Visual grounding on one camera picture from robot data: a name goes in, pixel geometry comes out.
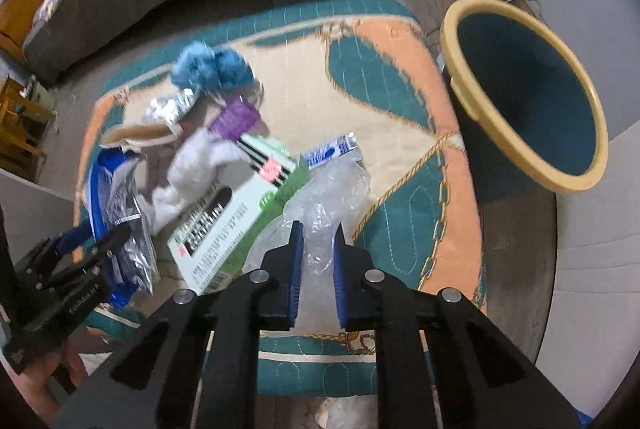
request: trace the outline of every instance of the teal and peach rug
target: teal and peach rug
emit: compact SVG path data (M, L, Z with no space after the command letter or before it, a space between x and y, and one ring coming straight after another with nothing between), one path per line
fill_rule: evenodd
M420 25L396 0L332 0L256 14L132 63L95 105L79 168L76 221L86 215L80 190L101 134L139 120L151 97L173 91L168 72L194 40L228 44L248 60L264 86L262 117L293 154L355 132L371 175L371 201L354 242L379 268L430 293L458 288L484 307L478 210L458 122ZM166 279L172 278L169 268ZM126 337L137 322L122 317L101 310L89 322ZM259 358L262 393L376 392L373 333L263 337Z

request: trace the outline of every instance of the wooden chair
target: wooden chair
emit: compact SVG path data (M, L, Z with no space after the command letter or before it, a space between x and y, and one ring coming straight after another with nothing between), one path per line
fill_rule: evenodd
M20 95L21 90L22 86L10 78L0 89L0 168L28 179L27 167L31 156L46 158L47 155L38 147L38 139L25 128L23 117L15 113L15 105L21 104L46 119L51 118L53 113L24 98Z

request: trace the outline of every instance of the clear plastic bag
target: clear plastic bag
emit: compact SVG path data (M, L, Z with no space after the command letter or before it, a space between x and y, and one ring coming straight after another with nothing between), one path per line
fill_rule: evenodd
M135 168L138 163L137 158L132 158L114 171L103 216L110 227L129 221L131 237L116 256L119 271L124 279L152 294L160 274L150 237L149 211L145 210L145 203L140 203L136 187Z
M291 223L303 224L305 250L300 303L295 327L280 335L335 334L340 323L335 306L334 236L342 224L350 239L353 223L369 196L370 176L348 153L309 173L310 179L284 206L282 216L260 232L242 271L259 268L264 253L285 245Z

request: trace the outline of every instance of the wooden floor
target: wooden floor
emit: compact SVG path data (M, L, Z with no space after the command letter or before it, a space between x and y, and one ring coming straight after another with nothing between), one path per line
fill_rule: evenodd
M426 31L456 0L402 0ZM95 100L104 83L128 62L200 27L268 9L271 0L171 0L101 51L72 67L58 89L59 135L44 141L49 158L38 182L73 197L76 168ZM437 43L437 34L431 36ZM556 264L555 196L537 190L482 208L488 315L532 360L538 354L550 306ZM309 428L317 399L260 397L257 427Z

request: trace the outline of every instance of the silver foil wrapper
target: silver foil wrapper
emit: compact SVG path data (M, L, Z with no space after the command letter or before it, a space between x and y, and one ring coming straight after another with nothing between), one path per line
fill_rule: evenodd
M199 99L201 91L180 89L171 96L152 98L142 118L143 122L165 122L174 125L188 112Z

